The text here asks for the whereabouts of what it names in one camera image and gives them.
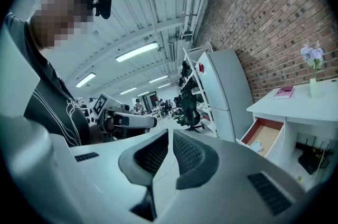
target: vent grille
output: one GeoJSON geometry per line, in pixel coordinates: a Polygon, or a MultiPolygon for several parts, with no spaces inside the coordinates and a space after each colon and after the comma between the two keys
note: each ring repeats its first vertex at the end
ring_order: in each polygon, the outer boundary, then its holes
{"type": "Polygon", "coordinates": [[[91,158],[94,158],[94,157],[97,157],[99,156],[97,153],[89,153],[89,154],[82,154],[82,155],[77,155],[75,156],[75,159],[77,162],[81,162],[81,161],[84,161],[84,160],[87,160],[87,159],[91,159],[91,158]]]}
{"type": "Polygon", "coordinates": [[[291,202],[268,180],[264,174],[256,173],[248,176],[259,195],[274,215],[291,206],[291,202]]]}
{"type": "Polygon", "coordinates": [[[169,59],[171,62],[175,61],[175,55],[174,55],[174,44],[168,43],[169,48],[169,59]]]}

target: headset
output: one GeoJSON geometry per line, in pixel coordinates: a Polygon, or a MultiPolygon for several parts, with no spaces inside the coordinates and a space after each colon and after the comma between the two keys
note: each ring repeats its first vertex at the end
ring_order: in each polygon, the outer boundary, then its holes
{"type": "Polygon", "coordinates": [[[95,16],[102,16],[104,19],[110,17],[111,0],[94,0],[93,8],[96,8],[95,16]]]}

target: wall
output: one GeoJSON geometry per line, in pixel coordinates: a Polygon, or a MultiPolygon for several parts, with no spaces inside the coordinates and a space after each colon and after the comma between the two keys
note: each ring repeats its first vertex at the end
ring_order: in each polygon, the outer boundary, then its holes
{"type": "Polygon", "coordinates": [[[258,101],[273,88],[308,83],[301,48],[319,40],[318,80],[338,77],[338,25],[327,0],[209,0],[195,45],[233,48],[258,101]]]}
{"type": "Polygon", "coordinates": [[[174,102],[174,97],[179,96],[177,93],[178,86],[176,84],[168,87],[164,87],[163,89],[157,89],[157,97],[158,99],[163,99],[163,101],[166,101],[167,99],[170,99],[172,102],[174,102]]]}
{"type": "Polygon", "coordinates": [[[125,96],[125,97],[113,97],[113,98],[114,98],[114,100],[119,101],[122,104],[129,105],[130,110],[132,110],[133,107],[134,107],[135,101],[133,102],[131,97],[125,96]]]}

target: person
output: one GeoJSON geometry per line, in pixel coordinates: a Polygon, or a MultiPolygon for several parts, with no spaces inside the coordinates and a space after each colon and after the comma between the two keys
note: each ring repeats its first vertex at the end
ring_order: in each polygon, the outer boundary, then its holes
{"type": "Polygon", "coordinates": [[[140,100],[137,98],[134,105],[134,114],[142,115],[144,113],[144,107],[140,104],[140,100]]]}
{"type": "Polygon", "coordinates": [[[164,117],[164,113],[168,110],[168,100],[166,100],[165,102],[162,102],[161,107],[163,107],[161,109],[161,115],[162,117],[164,117]]]}
{"type": "MultiPolygon", "coordinates": [[[[93,21],[93,0],[42,0],[32,16],[22,21],[12,13],[4,23],[14,43],[39,75],[24,117],[43,125],[50,133],[62,135],[69,147],[101,143],[103,134],[96,125],[89,127],[80,106],[64,82],[44,57],[74,33],[75,28],[93,21]]],[[[111,119],[105,129],[112,131],[111,119]]]]}
{"type": "Polygon", "coordinates": [[[170,99],[168,100],[168,106],[169,106],[169,109],[173,108],[173,103],[171,102],[170,99]]]}

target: purple flower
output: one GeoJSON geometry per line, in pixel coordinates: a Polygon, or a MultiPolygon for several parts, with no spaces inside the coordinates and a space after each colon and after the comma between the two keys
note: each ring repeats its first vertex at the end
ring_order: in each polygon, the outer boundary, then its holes
{"type": "Polygon", "coordinates": [[[317,48],[318,52],[323,56],[323,50],[321,48],[317,48]]]}
{"type": "Polygon", "coordinates": [[[311,51],[311,59],[315,60],[315,59],[321,59],[321,58],[322,58],[322,55],[319,52],[319,50],[314,49],[311,51]]]}
{"type": "Polygon", "coordinates": [[[301,49],[301,54],[302,54],[303,56],[309,54],[307,45],[304,46],[304,47],[301,49]]]}

